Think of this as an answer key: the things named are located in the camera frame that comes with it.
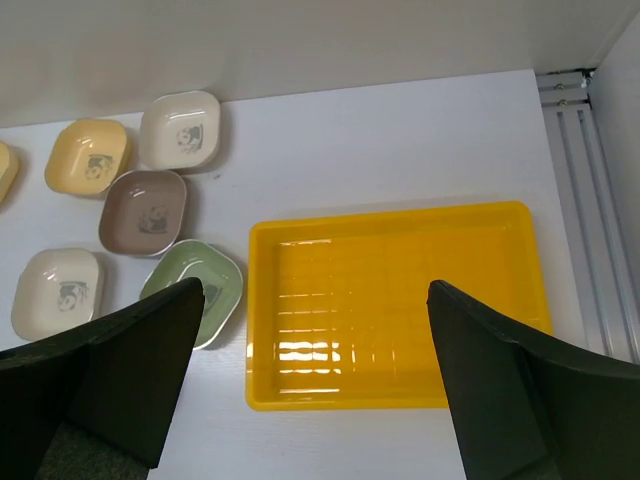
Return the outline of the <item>brown panda plate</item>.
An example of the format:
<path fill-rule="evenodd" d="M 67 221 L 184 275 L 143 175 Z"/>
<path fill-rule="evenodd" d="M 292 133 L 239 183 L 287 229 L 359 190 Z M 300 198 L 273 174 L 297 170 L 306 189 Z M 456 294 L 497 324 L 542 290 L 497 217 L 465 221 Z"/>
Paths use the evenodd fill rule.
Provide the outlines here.
<path fill-rule="evenodd" d="M 173 171 L 136 170 L 110 187 L 99 222 L 102 246 L 118 255 L 157 256 L 182 229 L 187 187 Z"/>

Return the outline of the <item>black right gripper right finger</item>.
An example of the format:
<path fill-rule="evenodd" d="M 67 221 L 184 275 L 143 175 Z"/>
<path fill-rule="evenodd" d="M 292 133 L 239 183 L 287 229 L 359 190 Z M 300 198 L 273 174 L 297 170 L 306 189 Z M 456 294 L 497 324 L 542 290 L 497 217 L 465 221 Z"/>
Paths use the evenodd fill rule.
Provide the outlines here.
<path fill-rule="evenodd" d="M 639 367 L 429 286 L 432 338 L 469 479 L 636 479 Z"/>

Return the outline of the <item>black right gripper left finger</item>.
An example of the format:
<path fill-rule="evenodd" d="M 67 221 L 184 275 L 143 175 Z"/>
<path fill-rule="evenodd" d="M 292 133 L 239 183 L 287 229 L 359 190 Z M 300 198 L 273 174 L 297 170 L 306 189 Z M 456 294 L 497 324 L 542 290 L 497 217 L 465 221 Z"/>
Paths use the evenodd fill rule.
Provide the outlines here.
<path fill-rule="evenodd" d="M 188 278 L 1 353 L 4 479 L 144 479 L 159 465 L 204 308 Z"/>

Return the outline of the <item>cream panda plate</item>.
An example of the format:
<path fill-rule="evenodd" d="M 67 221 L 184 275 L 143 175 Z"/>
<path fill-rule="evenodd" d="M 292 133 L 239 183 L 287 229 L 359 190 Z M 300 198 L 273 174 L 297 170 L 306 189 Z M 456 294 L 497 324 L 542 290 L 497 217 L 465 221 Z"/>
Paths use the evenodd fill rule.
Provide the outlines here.
<path fill-rule="evenodd" d="M 95 319 L 104 271 L 98 258 L 82 248 L 48 249 L 34 255 L 21 273 L 11 323 L 27 341 L 38 341 Z"/>
<path fill-rule="evenodd" d="M 142 114 L 138 152 L 151 170 L 192 170 L 209 164 L 220 144 L 221 106 L 205 91 L 165 95 Z"/>

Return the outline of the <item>green panda plate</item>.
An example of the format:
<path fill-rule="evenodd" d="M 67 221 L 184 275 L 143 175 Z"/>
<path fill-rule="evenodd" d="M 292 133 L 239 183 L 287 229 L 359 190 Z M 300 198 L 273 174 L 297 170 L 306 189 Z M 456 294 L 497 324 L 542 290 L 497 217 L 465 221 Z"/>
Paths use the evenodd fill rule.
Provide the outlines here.
<path fill-rule="evenodd" d="M 242 298 L 244 280 L 234 261 L 203 241 L 179 241 L 167 250 L 149 274 L 139 298 L 191 277 L 201 281 L 205 298 L 194 343 L 194 349 L 200 350 L 218 337 Z"/>

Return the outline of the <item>cream panda plate back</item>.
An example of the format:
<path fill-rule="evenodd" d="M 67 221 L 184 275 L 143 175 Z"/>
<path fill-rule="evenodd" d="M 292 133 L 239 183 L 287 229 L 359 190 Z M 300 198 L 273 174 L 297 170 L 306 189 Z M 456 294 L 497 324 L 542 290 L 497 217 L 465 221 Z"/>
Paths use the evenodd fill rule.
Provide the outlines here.
<path fill-rule="evenodd" d="M 151 170 L 192 170 L 209 164 L 220 144 L 221 106 L 205 91 L 165 95 L 142 114 L 138 152 Z"/>

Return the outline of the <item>yellow panda plate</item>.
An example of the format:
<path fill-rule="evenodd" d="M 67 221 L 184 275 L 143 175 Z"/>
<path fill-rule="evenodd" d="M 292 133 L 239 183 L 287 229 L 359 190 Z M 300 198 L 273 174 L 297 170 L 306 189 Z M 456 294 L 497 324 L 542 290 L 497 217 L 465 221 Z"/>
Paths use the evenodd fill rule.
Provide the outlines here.
<path fill-rule="evenodd" d="M 80 119 L 57 137 L 47 162 L 46 185 L 56 193 L 96 197 L 128 167 L 131 141 L 114 120 Z"/>

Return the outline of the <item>cream panda plate front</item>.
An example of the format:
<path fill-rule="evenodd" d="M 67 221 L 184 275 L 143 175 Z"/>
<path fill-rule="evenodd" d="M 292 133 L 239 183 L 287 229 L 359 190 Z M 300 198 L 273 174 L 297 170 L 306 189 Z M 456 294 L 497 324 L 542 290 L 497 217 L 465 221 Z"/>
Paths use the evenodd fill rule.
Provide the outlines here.
<path fill-rule="evenodd" d="M 104 271 L 98 258 L 82 248 L 48 249 L 34 255 L 21 273 L 11 323 L 27 341 L 38 341 L 95 319 Z"/>

